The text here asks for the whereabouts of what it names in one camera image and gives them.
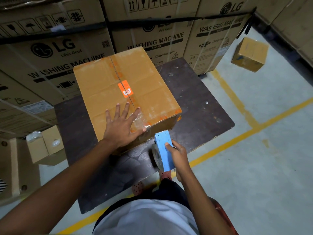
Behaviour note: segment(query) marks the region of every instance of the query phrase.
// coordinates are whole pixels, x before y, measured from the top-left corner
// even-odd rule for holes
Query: white shirt
[[[193,214],[185,206],[165,200],[135,200],[109,213],[93,235],[199,234]]]

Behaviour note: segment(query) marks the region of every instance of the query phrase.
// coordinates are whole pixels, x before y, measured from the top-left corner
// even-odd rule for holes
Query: dark pants
[[[190,209],[185,191],[176,182],[165,178],[161,181],[161,184],[158,190],[152,192],[152,189],[149,189],[149,190],[144,191],[142,194],[138,196],[134,196],[134,197],[127,198],[127,199],[121,199],[120,201],[117,201],[115,204],[111,205],[96,221],[95,227],[105,216],[107,216],[113,210],[131,201],[141,200],[141,199],[174,201]]]

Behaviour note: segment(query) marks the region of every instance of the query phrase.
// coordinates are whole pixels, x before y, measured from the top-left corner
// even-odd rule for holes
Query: yellow floor line
[[[194,159],[193,161],[190,162],[190,166],[194,167],[194,166],[200,164],[201,162],[207,160],[208,158],[215,156],[216,154],[230,148],[231,146],[233,146],[234,144],[236,144],[238,142],[243,141],[244,139],[250,137],[253,134],[259,133],[261,130],[267,128],[268,126],[273,125],[274,123],[280,121],[281,119],[286,118],[287,116],[297,112],[298,110],[300,110],[300,109],[302,109],[302,108],[304,108],[304,107],[306,107],[312,103],[313,103],[313,97],[306,100],[305,102],[302,102],[301,104],[299,104],[297,106],[291,107],[289,110],[275,116],[274,118],[272,118],[272,119],[270,119],[270,120],[268,120],[262,124],[259,124],[255,128],[237,136],[236,138],[233,138],[232,140],[222,144],[221,146],[218,146],[217,148],[215,148],[215,149],[211,150],[210,152],[200,156],[199,158]],[[172,172],[172,177],[175,177],[175,176],[176,176],[176,172]],[[97,219],[106,210],[107,210],[107,208],[100,210],[99,212],[96,212],[96,213],[90,215],[89,217],[84,218],[81,221],[78,221],[77,223],[73,224],[72,226],[68,227],[67,229],[61,231],[58,234],[72,234],[72,233],[76,232],[77,230],[81,229],[82,227],[97,221]]]
[[[237,109],[240,111],[241,114],[245,117],[248,124],[251,126],[251,128],[254,128],[259,125],[259,123],[256,121],[256,119],[252,116],[252,114],[245,109],[245,105],[242,103],[242,101],[238,98],[236,93],[230,88],[230,86],[227,84],[227,82],[221,77],[219,72],[215,69],[210,72],[215,79],[219,82],[221,87],[224,89],[228,97],[231,99],[231,101],[234,103],[234,105],[237,107]]]

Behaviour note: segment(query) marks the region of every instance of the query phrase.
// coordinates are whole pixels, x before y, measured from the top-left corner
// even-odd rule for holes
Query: dark wooden board
[[[231,129],[235,124],[201,79],[183,59],[157,67],[182,109],[182,119],[170,131],[187,152]],[[98,142],[82,96],[55,106],[68,164],[72,165]],[[154,140],[110,156],[83,189],[78,203],[86,213],[158,171],[151,153]]]

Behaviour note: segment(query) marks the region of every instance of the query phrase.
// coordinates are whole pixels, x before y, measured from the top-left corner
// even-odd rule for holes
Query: gray floor
[[[248,36],[266,43],[254,29]],[[261,132],[252,130],[241,140],[251,126],[219,81],[208,73],[203,82],[236,126],[191,152],[188,158],[193,161],[219,147],[218,154],[194,166],[193,171],[206,193],[223,206],[240,235],[312,234],[313,104],[287,117],[282,113],[313,97],[308,82],[313,77],[288,63],[275,45],[270,46],[266,64],[257,73],[231,64],[242,38],[232,44],[217,71],[258,123],[277,115],[281,119]],[[227,142],[234,138],[239,138],[238,142],[228,147]],[[42,183],[67,166],[66,161],[55,167],[42,166]],[[155,174],[145,184],[157,179]],[[84,215],[76,202],[52,233],[91,234],[95,213],[129,194],[130,189]],[[16,204],[1,207],[0,217]]]

